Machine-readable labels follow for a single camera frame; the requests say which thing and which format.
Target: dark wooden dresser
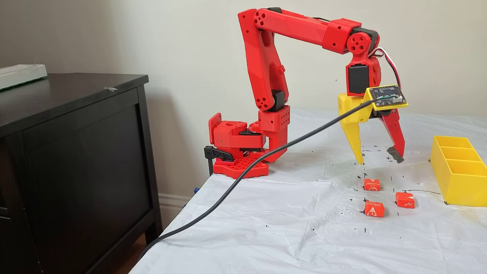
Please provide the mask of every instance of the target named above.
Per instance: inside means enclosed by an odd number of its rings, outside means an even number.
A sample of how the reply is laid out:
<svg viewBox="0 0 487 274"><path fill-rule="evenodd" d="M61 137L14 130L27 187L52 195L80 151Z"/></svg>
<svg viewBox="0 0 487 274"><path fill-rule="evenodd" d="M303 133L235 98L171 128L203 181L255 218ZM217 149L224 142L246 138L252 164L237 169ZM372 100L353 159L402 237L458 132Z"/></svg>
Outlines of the dark wooden dresser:
<svg viewBox="0 0 487 274"><path fill-rule="evenodd" d="M145 75L0 91L0 273L103 273L162 232Z"/></svg>

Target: yellow sorting tray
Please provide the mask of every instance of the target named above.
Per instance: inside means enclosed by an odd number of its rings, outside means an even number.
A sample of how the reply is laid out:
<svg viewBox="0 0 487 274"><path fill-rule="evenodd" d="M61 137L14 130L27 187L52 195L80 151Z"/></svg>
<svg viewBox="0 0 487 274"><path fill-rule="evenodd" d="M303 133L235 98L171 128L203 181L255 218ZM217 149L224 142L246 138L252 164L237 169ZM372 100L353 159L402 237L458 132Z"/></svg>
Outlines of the yellow sorting tray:
<svg viewBox="0 0 487 274"><path fill-rule="evenodd" d="M487 167L467 138L435 136L431 166L445 202L487 206Z"/></svg>

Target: wooden floor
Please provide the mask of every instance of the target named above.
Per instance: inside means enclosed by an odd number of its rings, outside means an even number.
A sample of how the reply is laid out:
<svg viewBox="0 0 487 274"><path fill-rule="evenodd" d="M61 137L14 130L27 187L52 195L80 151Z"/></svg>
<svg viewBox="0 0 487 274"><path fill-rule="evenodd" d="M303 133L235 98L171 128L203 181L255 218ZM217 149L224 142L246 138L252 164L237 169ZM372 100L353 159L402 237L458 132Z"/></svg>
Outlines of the wooden floor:
<svg viewBox="0 0 487 274"><path fill-rule="evenodd" d="M146 238L144 234L142 234L125 255L117 258L117 262L114 263L115 266L108 269L107 273L128 274L132 267L137 263L137 259L144 247L146 247Z"/></svg>

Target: white wall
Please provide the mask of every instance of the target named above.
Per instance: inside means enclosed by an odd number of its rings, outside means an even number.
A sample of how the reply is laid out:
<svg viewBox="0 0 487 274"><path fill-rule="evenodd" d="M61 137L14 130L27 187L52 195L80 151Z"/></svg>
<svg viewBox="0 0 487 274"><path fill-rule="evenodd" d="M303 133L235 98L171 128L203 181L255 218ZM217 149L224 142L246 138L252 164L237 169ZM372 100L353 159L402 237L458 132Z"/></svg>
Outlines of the white wall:
<svg viewBox="0 0 487 274"><path fill-rule="evenodd" d="M487 116L484 0L5 0L0 66L148 74L159 192L192 196L207 178L208 119L216 112L227 120L257 118L237 13L270 6L378 31L398 66L406 111ZM336 110L351 55L281 36L276 45L289 104ZM394 83L381 64L382 83Z"/></svg>

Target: dresser top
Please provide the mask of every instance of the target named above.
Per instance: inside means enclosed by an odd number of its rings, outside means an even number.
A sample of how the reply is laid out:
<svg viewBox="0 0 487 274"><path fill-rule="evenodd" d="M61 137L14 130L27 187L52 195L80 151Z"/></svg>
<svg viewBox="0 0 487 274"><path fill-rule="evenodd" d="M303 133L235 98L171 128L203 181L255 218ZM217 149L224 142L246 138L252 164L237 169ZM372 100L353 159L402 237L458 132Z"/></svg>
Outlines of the dresser top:
<svg viewBox="0 0 487 274"><path fill-rule="evenodd" d="M0 137L148 83L147 75L69 73L0 90Z"/></svg>

